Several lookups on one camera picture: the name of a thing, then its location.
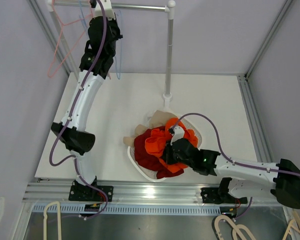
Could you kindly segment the orange t shirt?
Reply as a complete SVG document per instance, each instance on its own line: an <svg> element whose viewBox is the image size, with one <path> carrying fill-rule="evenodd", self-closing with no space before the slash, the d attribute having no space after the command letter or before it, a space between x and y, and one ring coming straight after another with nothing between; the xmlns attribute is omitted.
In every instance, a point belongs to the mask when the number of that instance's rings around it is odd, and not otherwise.
<svg viewBox="0 0 300 240"><path fill-rule="evenodd" d="M164 130L160 130L158 127L153 128L150 132L150 137L145 140L146 152L152 156L157 157L163 167L172 174L175 174L178 171L187 168L187 166L183 163L167 164L163 159L166 143L173 137L169 132L169 129L175 125L177 120L177 117L170 118L165 124Z"/></svg>

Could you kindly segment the dark red t shirt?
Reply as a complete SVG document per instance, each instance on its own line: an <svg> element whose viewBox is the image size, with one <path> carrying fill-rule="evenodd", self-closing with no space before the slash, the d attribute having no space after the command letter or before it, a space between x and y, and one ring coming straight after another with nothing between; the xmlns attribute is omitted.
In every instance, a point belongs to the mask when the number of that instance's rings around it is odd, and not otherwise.
<svg viewBox="0 0 300 240"><path fill-rule="evenodd" d="M160 130L164 130L164 126L158 127ZM145 140L151 136L151 130L148 129L144 134L137 136L134 139L134 157L136 162L143 168L156 172L156 178L172 178L184 173L183 170L179 170L176 173L169 172L164 166L159 162L159 159L153 155L146 152Z"/></svg>

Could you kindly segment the pink hanger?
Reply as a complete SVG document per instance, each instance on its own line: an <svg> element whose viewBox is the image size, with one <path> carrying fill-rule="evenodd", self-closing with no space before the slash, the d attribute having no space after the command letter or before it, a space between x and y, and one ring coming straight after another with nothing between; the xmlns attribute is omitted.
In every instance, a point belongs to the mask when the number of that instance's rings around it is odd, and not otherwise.
<svg viewBox="0 0 300 240"><path fill-rule="evenodd" d="M76 23L81 23L81 20L80 20L80 16L77 20L74 20L74 21L71 21L71 22L68 22L68 23L65 23L61 20L61 18L59 17L58 13L56 12L56 9L55 9L55 0L46 0L46 6L47 6L47 9L50 13L50 16L51 16L51 19L52 19L52 22L54 24L54 27L56 29L56 32L58 34L58 38L57 38L57 45L56 45L56 48L55 48L55 51L54 51L54 55L53 55L53 59L52 59L52 62L50 63L50 66L48 68L48 71L47 71L47 76L49 78L52 78L55 76L55 74L59 71L59 69L61 68L62 66L62 63L69 63L70 64L70 70L71 72L74 73L74 76L76 77L76 79L78 80L79 79L79 68L78 66L76 65L76 62L72 56L72 52L73 50L75 49L75 47L78 45L79 41L81 40L81 38L86 34L85 30L82 32L82 34L79 36L79 38L76 40L76 42L74 43L74 45L72 47L69 47L69 44L66 40L66 37L64 35L64 28L67 27L67 26L71 26L73 24L76 24ZM93 9L91 8L90 4L87 2L87 6L89 8L89 13L88 14L84 14L85 16L85 21L87 23L87 20L91 20L94 16L94 12L93 12ZM56 52L57 52L57 48L59 50L64 50L65 51L65 55L64 55L64 58L63 60L61 61L61 63L59 63L59 65L55 68L55 70L52 70L53 66L55 65L55 61L56 61Z"/></svg>

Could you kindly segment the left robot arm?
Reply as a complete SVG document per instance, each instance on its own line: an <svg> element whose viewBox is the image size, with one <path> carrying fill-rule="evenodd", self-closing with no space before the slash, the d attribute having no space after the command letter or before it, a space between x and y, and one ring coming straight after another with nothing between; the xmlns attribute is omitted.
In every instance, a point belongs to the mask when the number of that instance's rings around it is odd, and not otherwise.
<svg viewBox="0 0 300 240"><path fill-rule="evenodd" d="M87 201L97 197L94 185L97 177L92 170L89 152L96 137L86 131L88 116L95 96L114 63L116 42L122 39L117 20L94 17L89 22L88 41L79 65L78 82L66 114L59 123L52 123L51 131L56 135L53 147L62 142L74 159L75 183L81 185L80 195Z"/></svg>

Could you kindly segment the beige t shirt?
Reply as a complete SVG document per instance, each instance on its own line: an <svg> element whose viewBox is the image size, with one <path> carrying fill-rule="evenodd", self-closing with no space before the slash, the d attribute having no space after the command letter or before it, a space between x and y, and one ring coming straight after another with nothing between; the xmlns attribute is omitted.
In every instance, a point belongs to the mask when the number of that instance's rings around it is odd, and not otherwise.
<svg viewBox="0 0 300 240"><path fill-rule="evenodd" d="M168 120L176 118L177 116L171 112L165 112L161 110L155 111L155 113L150 117L148 124L139 124L134 129L133 136L124 136L123 143L128 147L134 147L134 140L136 137L144 134L149 129L154 129L157 127L165 126Z"/></svg>

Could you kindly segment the light blue hanger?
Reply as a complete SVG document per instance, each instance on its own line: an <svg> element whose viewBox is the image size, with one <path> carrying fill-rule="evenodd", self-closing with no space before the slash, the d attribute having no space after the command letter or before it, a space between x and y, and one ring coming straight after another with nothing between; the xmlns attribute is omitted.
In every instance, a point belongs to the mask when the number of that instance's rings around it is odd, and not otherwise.
<svg viewBox="0 0 300 240"><path fill-rule="evenodd" d="M79 18L80 18L81 24L84 28L85 33L88 34L88 26L87 26L87 22L86 22L86 19L85 19L85 15L83 13L83 6L82 6L82 1L81 0L78 0L78 5L79 5L79 9L80 9Z"/></svg>

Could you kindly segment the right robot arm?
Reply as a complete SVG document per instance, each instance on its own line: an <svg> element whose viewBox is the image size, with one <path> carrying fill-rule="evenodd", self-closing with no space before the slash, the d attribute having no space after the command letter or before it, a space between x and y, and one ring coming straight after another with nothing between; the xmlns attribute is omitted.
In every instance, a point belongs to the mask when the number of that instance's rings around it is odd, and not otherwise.
<svg viewBox="0 0 300 240"><path fill-rule="evenodd" d="M300 209L300 169L288 159L278 163L235 160L218 151L198 149L186 138L168 141L162 158L168 166L184 164L200 175L221 178L217 196L222 202L265 198Z"/></svg>

